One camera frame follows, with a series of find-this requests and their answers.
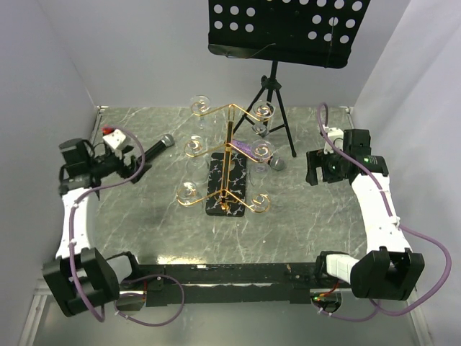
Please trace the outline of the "gold wine glass rack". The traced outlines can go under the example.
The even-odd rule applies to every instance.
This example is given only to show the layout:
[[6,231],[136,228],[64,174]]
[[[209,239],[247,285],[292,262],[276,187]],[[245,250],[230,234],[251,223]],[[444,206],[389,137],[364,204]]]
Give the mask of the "gold wine glass rack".
[[[250,118],[250,120],[253,120],[253,122],[255,123],[256,119],[251,114],[251,111],[252,111],[252,107],[250,108],[249,111],[247,111],[247,110],[243,109],[242,107],[240,107],[240,106],[238,106],[236,104],[230,103],[230,104],[227,104],[227,105],[223,105],[221,107],[216,107],[216,108],[210,107],[210,111],[205,113],[206,116],[212,115],[212,117],[215,120],[219,120],[220,116],[224,115],[225,120],[226,120],[225,135],[223,136],[223,142],[218,144],[216,147],[210,148],[208,146],[208,144],[207,144],[207,141],[201,136],[203,138],[204,142],[205,142],[205,157],[207,159],[208,173],[209,173],[209,170],[210,170],[210,159],[211,159],[211,155],[213,153],[215,153],[215,152],[224,153],[224,162],[223,162],[223,174],[224,175],[226,175],[228,173],[228,168],[229,168],[229,164],[231,162],[232,153],[240,153],[240,154],[242,154],[238,149],[235,149],[232,146],[232,140],[235,139],[234,138],[234,129],[236,128],[235,118],[236,118],[237,115],[245,115],[248,118]],[[252,158],[248,157],[247,155],[245,155],[245,154],[243,154],[243,155],[247,158],[247,163],[254,161]],[[206,199],[207,199],[208,173],[207,173],[207,179],[206,179],[206,181],[204,183],[202,183],[202,184],[196,184],[195,183],[201,198],[193,205],[203,204],[205,206],[205,202],[206,202]],[[245,196],[245,201],[242,202],[246,207],[245,211],[249,210],[249,211],[253,212],[250,209],[251,197],[253,195],[255,195],[255,194],[260,194],[260,193],[268,194],[265,190],[260,190],[260,191],[252,192],[250,194],[249,198]]]

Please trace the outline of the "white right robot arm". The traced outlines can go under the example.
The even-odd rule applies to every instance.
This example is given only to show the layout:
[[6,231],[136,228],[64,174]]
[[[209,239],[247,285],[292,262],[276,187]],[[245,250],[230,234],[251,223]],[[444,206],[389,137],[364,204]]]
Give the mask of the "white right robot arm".
[[326,143],[307,152],[305,180],[311,186],[320,181],[349,182],[362,213],[367,253],[356,259],[343,252],[322,251],[315,263],[315,281],[327,288],[340,280],[350,285],[357,298],[404,301],[425,263],[399,228],[386,162],[372,155],[368,130],[321,129]]

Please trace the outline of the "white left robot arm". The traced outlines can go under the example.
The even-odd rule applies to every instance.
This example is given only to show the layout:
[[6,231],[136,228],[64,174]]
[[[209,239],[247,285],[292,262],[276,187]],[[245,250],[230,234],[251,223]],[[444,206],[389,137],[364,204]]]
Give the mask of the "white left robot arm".
[[120,130],[105,135],[104,153],[82,138],[59,146],[65,164],[59,173],[59,194],[65,209],[63,231],[54,260],[42,267],[42,275],[61,311],[75,316],[90,311],[105,320],[104,307],[120,296],[120,285],[132,290],[142,281],[138,261],[131,252],[105,259],[94,245],[96,211],[103,190],[102,179],[118,174],[124,182],[136,183],[149,165],[143,157],[130,158],[130,139]]

